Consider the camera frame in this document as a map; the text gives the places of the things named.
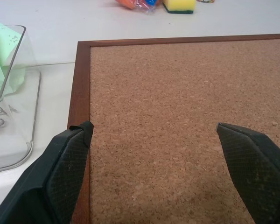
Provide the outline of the clear plastic container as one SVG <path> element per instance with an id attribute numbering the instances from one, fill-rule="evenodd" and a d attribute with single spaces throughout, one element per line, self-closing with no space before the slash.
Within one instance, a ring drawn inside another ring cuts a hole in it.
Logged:
<path id="1" fill-rule="evenodd" d="M 0 91 L 0 115 L 5 124 L 0 127 L 0 171 L 21 165 L 31 154 L 42 74 L 36 63 L 27 29 L 7 25 L 21 34 L 17 47 L 9 57 L 9 70 L 16 64 L 26 68 L 25 81 L 12 94 Z"/>

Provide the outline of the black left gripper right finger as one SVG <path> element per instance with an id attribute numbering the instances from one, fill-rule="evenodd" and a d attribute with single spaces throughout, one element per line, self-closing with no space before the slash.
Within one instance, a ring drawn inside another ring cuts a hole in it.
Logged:
<path id="1" fill-rule="evenodd" d="M 265 134 L 218 123 L 231 180 L 255 224 L 280 224 L 280 148 Z"/>

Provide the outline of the yellow and green sponge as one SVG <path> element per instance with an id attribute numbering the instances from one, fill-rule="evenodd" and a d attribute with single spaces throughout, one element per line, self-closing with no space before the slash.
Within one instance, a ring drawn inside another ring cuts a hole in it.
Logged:
<path id="1" fill-rule="evenodd" d="M 163 0 L 163 6 L 170 14 L 193 14 L 196 0 Z"/>

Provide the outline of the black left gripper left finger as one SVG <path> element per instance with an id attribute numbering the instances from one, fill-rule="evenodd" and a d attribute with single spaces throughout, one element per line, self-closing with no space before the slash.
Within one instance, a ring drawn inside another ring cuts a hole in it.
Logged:
<path id="1" fill-rule="evenodd" d="M 0 205 L 0 224 L 70 224 L 82 186 L 94 125 L 56 135 Z"/>

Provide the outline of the clear bag of orange balls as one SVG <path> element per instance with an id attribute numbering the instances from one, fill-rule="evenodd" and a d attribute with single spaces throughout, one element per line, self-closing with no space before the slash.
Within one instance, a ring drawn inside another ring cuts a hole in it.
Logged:
<path id="1" fill-rule="evenodd" d="M 148 5 L 145 0 L 115 0 L 122 7 L 129 10 L 139 11 L 142 13 L 153 13 L 155 9 L 162 4 L 163 0 L 159 0 L 155 6 Z"/>

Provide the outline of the wood framed cork board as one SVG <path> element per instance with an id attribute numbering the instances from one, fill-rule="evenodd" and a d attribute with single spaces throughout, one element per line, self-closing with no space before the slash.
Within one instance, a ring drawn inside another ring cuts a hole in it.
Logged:
<path id="1" fill-rule="evenodd" d="M 86 120 L 72 224 L 255 224 L 216 128 L 280 147 L 280 34 L 81 41 L 68 125 Z"/>

